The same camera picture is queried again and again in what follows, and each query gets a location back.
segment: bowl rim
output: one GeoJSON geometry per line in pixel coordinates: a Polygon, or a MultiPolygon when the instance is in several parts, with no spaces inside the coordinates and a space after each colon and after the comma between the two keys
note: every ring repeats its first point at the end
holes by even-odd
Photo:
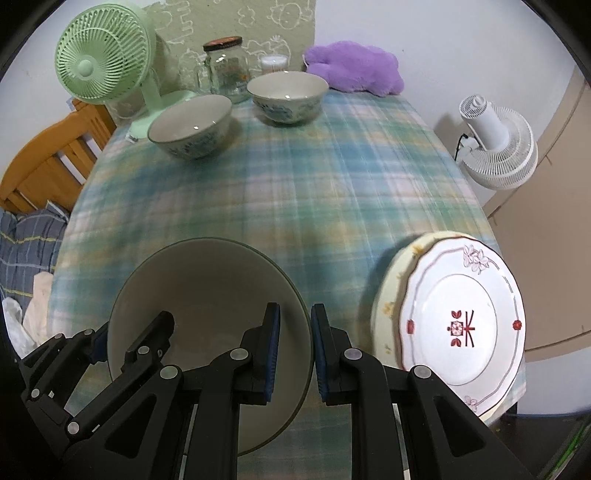
{"type": "MultiPolygon", "coordinates": [[[[291,413],[291,416],[286,420],[286,422],[281,426],[281,428],[279,428],[271,437],[269,437],[264,442],[260,443],[259,445],[254,446],[253,448],[251,448],[249,450],[245,450],[244,452],[239,452],[238,453],[238,456],[242,456],[242,455],[246,455],[247,453],[254,452],[255,450],[258,450],[259,448],[264,447],[267,443],[275,440],[294,421],[295,417],[298,415],[298,413],[300,412],[300,410],[301,410],[304,402],[306,401],[306,397],[307,397],[308,392],[310,390],[310,382],[312,380],[312,372],[314,370],[314,359],[315,359],[315,353],[314,353],[314,337],[313,337],[313,334],[312,334],[312,321],[310,319],[310,313],[308,312],[308,308],[306,306],[306,302],[304,302],[304,299],[301,297],[300,292],[298,291],[298,289],[296,288],[296,286],[294,285],[294,283],[291,281],[291,279],[289,278],[289,276],[272,259],[270,259],[268,256],[266,256],[263,252],[257,250],[254,247],[251,247],[248,244],[245,244],[243,242],[239,242],[238,240],[233,240],[231,238],[224,238],[224,237],[221,237],[221,236],[198,236],[198,237],[193,237],[193,238],[185,238],[183,240],[179,240],[179,241],[174,242],[174,243],[172,243],[170,245],[167,245],[166,247],[162,247],[159,250],[156,250],[154,253],[152,253],[150,256],[148,256],[145,260],[143,260],[142,263],[140,263],[137,267],[134,268],[133,272],[130,273],[129,277],[127,277],[127,279],[123,283],[123,286],[119,290],[119,293],[117,294],[117,298],[115,299],[115,301],[113,303],[113,307],[111,308],[111,313],[109,315],[109,324],[107,326],[107,345],[109,345],[109,339],[111,338],[111,329],[109,327],[111,326],[111,318],[113,317],[113,312],[115,311],[115,306],[117,305],[117,301],[119,300],[119,297],[121,296],[121,293],[123,292],[123,290],[124,290],[125,286],[127,285],[127,283],[130,281],[130,279],[133,276],[133,274],[135,272],[137,272],[152,257],[156,256],[157,254],[159,254],[163,250],[166,250],[167,248],[174,247],[175,245],[178,245],[178,244],[182,244],[182,243],[186,243],[186,242],[199,242],[201,240],[217,240],[217,241],[230,242],[230,243],[233,243],[233,244],[237,244],[237,245],[240,245],[241,247],[245,247],[245,248],[249,249],[250,251],[254,252],[255,254],[260,255],[261,257],[263,257],[264,260],[268,261],[273,267],[275,267],[275,269],[281,275],[283,275],[283,277],[287,280],[287,283],[290,285],[290,287],[292,288],[292,290],[295,292],[298,300],[300,301],[301,309],[304,312],[304,317],[306,318],[306,325],[308,326],[308,334],[309,334],[309,338],[310,338],[310,359],[308,361],[308,376],[307,376],[307,380],[306,380],[306,386],[304,387],[304,390],[302,392],[302,395],[301,395],[300,399],[298,400],[298,403],[297,403],[294,411],[291,413]]],[[[109,351],[107,349],[107,370],[109,371],[109,376],[111,378],[111,382],[113,382],[113,375],[111,373],[111,365],[109,363],[109,355],[108,355],[108,352],[109,351]]]]}
{"type": "Polygon", "coordinates": [[[232,101],[228,97],[225,97],[223,95],[215,95],[214,93],[208,93],[206,95],[197,95],[195,97],[191,97],[190,99],[183,100],[183,102],[192,102],[193,100],[197,100],[197,99],[201,99],[201,98],[208,98],[208,97],[220,97],[221,99],[227,100],[229,102],[229,105],[226,103],[226,106],[228,107],[227,108],[227,111],[218,120],[215,120],[216,123],[212,123],[212,124],[210,124],[210,125],[208,125],[206,127],[200,128],[199,129],[199,132],[192,132],[190,135],[186,135],[185,137],[177,138],[176,140],[166,140],[166,141],[162,141],[162,142],[153,140],[150,137],[150,133],[152,131],[152,127],[154,126],[154,124],[158,121],[158,119],[166,111],[168,111],[170,109],[173,109],[176,106],[181,105],[182,102],[179,102],[179,103],[175,103],[174,105],[171,105],[171,106],[165,108],[164,110],[162,110],[162,112],[160,112],[160,114],[154,119],[154,121],[152,121],[152,123],[150,124],[150,127],[148,128],[148,133],[147,133],[148,140],[150,142],[152,142],[153,144],[155,144],[155,145],[170,145],[170,144],[173,144],[173,143],[176,143],[176,142],[182,142],[182,141],[185,141],[185,140],[187,140],[189,138],[193,138],[195,136],[201,136],[202,133],[207,132],[209,129],[211,129],[211,128],[217,126],[217,125],[219,125],[222,120],[224,120],[227,116],[229,116],[229,115],[232,114],[232,101]]]}
{"type": "Polygon", "coordinates": [[[308,72],[299,72],[296,70],[282,70],[280,72],[271,72],[271,73],[266,73],[264,75],[259,75],[256,78],[253,78],[250,82],[248,82],[246,89],[248,90],[248,93],[250,93],[253,97],[257,98],[257,99],[261,99],[261,100],[273,100],[273,101],[283,101],[283,102],[294,102],[297,100],[306,100],[306,99],[311,99],[311,98],[318,98],[318,97],[322,97],[323,95],[326,94],[326,92],[328,92],[328,90],[330,89],[330,86],[328,84],[328,82],[326,82],[326,80],[324,80],[322,77],[318,76],[318,75],[314,75],[313,73],[308,73],[308,72]],[[269,78],[270,76],[285,76],[286,74],[288,75],[293,75],[293,74],[297,74],[297,75],[304,75],[304,76],[313,76],[316,77],[317,79],[321,80],[323,82],[323,86],[324,89],[322,92],[320,93],[315,93],[313,95],[304,95],[304,96],[297,96],[294,98],[276,98],[276,97],[272,97],[272,96],[261,96],[261,95],[257,95],[256,93],[254,93],[251,90],[251,85],[254,85],[255,82],[258,82],[259,79],[262,78],[269,78]]]}

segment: ceramic bowl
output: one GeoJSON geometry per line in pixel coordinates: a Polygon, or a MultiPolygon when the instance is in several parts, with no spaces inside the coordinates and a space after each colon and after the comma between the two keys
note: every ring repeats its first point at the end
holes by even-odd
{"type": "Polygon", "coordinates": [[[275,390],[266,407],[242,405],[238,451],[252,451],[279,435],[296,416],[313,367],[310,318],[289,278],[253,248],[217,238],[185,240],[144,261],[119,293],[109,322],[111,377],[121,374],[125,350],[167,310],[174,333],[163,365],[182,370],[209,365],[262,324],[269,301],[279,303],[281,326],[275,390]]]}
{"type": "Polygon", "coordinates": [[[267,116],[280,124],[295,124],[316,116],[329,85],[305,72],[274,72],[248,83],[252,100],[267,116]]]}
{"type": "Polygon", "coordinates": [[[204,95],[177,103],[150,126],[148,139],[175,157],[204,157],[220,146],[230,127],[232,102],[204,95]]]}

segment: wooden chair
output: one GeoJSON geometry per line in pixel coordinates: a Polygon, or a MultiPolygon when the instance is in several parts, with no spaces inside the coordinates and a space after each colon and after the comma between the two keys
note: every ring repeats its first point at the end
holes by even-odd
{"type": "Polygon", "coordinates": [[[60,161],[63,153],[87,179],[96,156],[82,139],[85,134],[101,150],[115,131],[103,105],[73,101],[75,112],[33,138],[8,166],[0,183],[0,206],[14,213],[44,208],[51,200],[72,210],[82,185],[60,161]]]}

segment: fan grille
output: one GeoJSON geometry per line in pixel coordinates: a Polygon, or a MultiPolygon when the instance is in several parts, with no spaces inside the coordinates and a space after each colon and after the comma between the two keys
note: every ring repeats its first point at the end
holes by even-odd
{"type": "Polygon", "coordinates": [[[460,113],[465,118],[476,118],[484,113],[488,102],[482,95],[470,95],[460,104],[460,113]]]}
{"type": "Polygon", "coordinates": [[[78,15],[62,34],[57,76],[85,102],[122,98],[145,78],[154,43],[154,33],[137,12],[123,5],[99,5],[78,15]]]}
{"type": "Polygon", "coordinates": [[[464,158],[470,176],[484,187],[513,189],[523,184],[537,166],[534,133],[519,113],[493,105],[501,122],[509,129],[509,144],[500,151],[473,150],[464,158]]]}

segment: stacked plates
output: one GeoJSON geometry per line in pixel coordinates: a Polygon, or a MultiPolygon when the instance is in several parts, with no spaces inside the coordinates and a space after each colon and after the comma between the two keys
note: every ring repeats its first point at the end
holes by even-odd
{"type": "Polygon", "coordinates": [[[465,234],[437,232],[392,261],[374,302],[372,332],[384,365],[427,365],[486,420],[517,375],[525,314],[496,252],[465,234]]]}

